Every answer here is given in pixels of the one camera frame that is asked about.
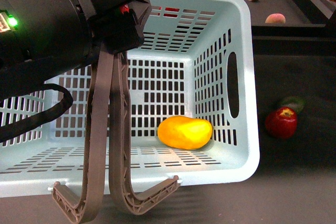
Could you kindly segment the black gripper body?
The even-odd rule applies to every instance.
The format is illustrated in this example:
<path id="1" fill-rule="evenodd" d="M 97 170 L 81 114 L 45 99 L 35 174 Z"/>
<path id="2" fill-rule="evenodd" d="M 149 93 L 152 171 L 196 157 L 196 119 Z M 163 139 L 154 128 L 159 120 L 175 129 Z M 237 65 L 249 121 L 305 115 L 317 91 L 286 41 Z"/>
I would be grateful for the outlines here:
<path id="1" fill-rule="evenodd" d="M 77 0 L 93 41 L 108 40 L 113 53 L 143 44 L 143 27 L 150 14 L 148 0 Z"/>

